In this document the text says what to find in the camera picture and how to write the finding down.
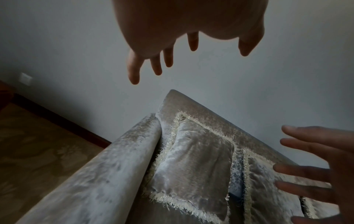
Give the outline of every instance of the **wall outlet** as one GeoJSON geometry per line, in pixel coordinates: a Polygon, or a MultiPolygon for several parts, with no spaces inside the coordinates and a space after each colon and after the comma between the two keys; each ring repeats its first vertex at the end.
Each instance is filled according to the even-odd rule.
{"type": "Polygon", "coordinates": [[[32,82],[32,77],[22,72],[18,80],[26,86],[30,86],[32,82]]]}

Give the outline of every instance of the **palm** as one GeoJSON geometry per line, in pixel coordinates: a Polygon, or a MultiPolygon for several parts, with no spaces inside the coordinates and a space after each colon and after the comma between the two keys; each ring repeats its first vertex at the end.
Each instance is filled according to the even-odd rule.
{"type": "Polygon", "coordinates": [[[329,169],[311,166],[291,166],[277,164],[274,170],[280,173],[327,182],[332,188],[301,186],[287,182],[277,182],[283,191],[317,201],[337,204],[340,214],[325,219],[293,217],[295,224],[349,224],[354,223],[354,132],[321,127],[295,128],[283,126],[285,134],[294,138],[284,138],[284,146],[315,154],[326,160],[329,169]]]}

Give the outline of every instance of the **white wall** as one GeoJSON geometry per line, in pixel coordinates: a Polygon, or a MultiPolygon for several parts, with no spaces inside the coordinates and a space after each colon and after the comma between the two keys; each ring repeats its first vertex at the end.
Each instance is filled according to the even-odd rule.
{"type": "Polygon", "coordinates": [[[237,40],[202,36],[197,52],[186,37],[175,64],[138,86],[126,77],[128,46],[110,1],[0,1],[2,80],[20,94],[113,141],[170,89],[188,95],[299,164],[326,166],[281,147],[280,126],[354,129],[354,3],[270,0],[266,34],[247,58],[237,40]],[[31,87],[12,73],[34,77],[31,87]]]}

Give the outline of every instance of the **sofa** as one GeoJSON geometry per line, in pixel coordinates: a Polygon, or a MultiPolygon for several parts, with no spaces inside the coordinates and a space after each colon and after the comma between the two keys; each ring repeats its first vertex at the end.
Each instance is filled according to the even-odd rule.
{"type": "MultiPolygon", "coordinates": [[[[230,142],[234,142],[233,156],[236,155],[236,148],[239,150],[239,154],[233,157],[234,161],[229,165],[231,166],[229,168],[231,170],[230,182],[229,186],[225,186],[228,187],[230,196],[226,198],[229,208],[227,222],[246,223],[245,220],[248,219],[249,223],[274,223],[268,220],[272,219],[271,217],[254,217],[262,216],[263,214],[257,214],[262,213],[262,209],[252,210],[249,213],[245,211],[251,208],[244,206],[245,189],[248,187],[245,186],[248,180],[243,176],[245,174],[243,170],[244,149],[248,149],[249,153],[258,155],[270,163],[295,163],[176,90],[168,93],[156,113],[146,116],[119,137],[68,180],[45,196],[17,223],[197,224],[208,222],[191,215],[188,211],[154,201],[143,194],[143,179],[148,175],[161,149],[168,145],[171,129],[176,122],[176,114],[181,111],[197,119],[210,130],[217,130],[218,133],[227,136],[230,142]]],[[[326,183],[307,179],[297,178],[295,181],[307,185],[330,187],[326,183]]],[[[212,189],[214,185],[220,187],[222,184],[209,182],[208,185],[212,189]]],[[[312,214],[312,217],[316,218],[339,212],[336,206],[317,201],[313,201],[306,209],[309,212],[305,212],[304,216],[311,217],[310,214],[312,214]]]]}

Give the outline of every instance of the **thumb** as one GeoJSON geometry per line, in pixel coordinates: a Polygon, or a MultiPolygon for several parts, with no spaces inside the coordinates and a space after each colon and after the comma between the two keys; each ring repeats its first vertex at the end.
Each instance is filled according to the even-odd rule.
{"type": "Polygon", "coordinates": [[[264,16],[262,16],[255,26],[239,37],[239,50],[242,56],[248,56],[258,45],[264,36],[264,16]]]}

